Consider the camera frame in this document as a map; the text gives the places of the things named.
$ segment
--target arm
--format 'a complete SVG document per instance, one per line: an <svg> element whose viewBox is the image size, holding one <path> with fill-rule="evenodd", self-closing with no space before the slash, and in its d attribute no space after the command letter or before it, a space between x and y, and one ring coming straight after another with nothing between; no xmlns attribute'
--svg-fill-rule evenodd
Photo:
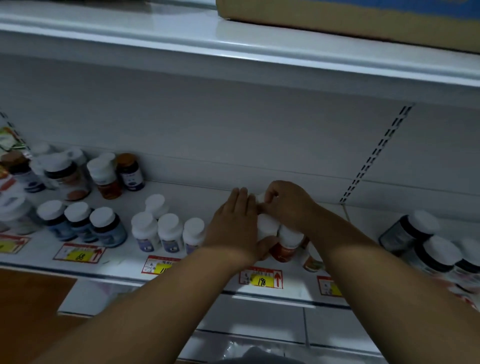
<svg viewBox="0 0 480 364"><path fill-rule="evenodd" d="M261 209L310 238L389 363L472 363L480 357L478 312L317 205L299 186L273 182Z"/></svg>
<svg viewBox="0 0 480 364"><path fill-rule="evenodd" d="M275 243L273 237L257 243L255 197L235 189L215 213L203 247L90 319L35 363L173 363L230 278Z"/></svg>

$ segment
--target blue stripe on box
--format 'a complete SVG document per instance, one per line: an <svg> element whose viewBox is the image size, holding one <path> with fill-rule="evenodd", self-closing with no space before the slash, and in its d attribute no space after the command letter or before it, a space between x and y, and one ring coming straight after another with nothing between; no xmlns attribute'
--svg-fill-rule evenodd
<svg viewBox="0 0 480 364"><path fill-rule="evenodd" d="M480 0L311 0L458 19L480 19Z"/></svg>

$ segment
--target cardboard box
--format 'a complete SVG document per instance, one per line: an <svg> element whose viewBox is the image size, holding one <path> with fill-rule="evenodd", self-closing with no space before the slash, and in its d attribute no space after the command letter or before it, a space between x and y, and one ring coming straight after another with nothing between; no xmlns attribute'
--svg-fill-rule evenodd
<svg viewBox="0 0 480 364"><path fill-rule="evenodd" d="M216 0L225 19L480 53L480 0Z"/></svg>

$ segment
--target hand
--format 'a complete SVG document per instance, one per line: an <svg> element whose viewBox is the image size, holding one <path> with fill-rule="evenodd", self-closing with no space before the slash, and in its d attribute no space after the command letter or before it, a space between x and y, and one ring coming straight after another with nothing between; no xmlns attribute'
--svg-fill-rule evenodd
<svg viewBox="0 0 480 364"><path fill-rule="evenodd" d="M258 207L303 234L308 234L314 216L322 209L303 188L286 181L273 181L265 192L265 202Z"/></svg>
<svg viewBox="0 0 480 364"><path fill-rule="evenodd" d="M227 259L235 274L256 263L277 242L274 236L257 242L255 196L248 196L246 188L234 188L208 225L201 249L220 253L220 259Z"/></svg>

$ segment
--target person's left arm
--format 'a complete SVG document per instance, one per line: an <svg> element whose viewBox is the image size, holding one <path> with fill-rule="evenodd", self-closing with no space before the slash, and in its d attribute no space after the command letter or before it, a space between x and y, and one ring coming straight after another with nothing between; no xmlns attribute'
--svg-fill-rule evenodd
<svg viewBox="0 0 480 364"><path fill-rule="evenodd" d="M257 243L255 197L234 189L203 247L90 319L34 363L173 363L227 282L276 243Z"/></svg>

